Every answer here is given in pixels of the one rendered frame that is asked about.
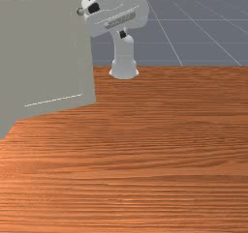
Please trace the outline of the pale cabinet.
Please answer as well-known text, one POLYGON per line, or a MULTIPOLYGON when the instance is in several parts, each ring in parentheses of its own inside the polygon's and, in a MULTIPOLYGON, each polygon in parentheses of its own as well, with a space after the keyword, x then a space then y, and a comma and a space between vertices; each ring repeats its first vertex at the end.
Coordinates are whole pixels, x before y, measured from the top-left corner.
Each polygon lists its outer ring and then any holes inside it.
POLYGON ((96 101, 81 0, 0 0, 0 139, 18 120, 96 101))

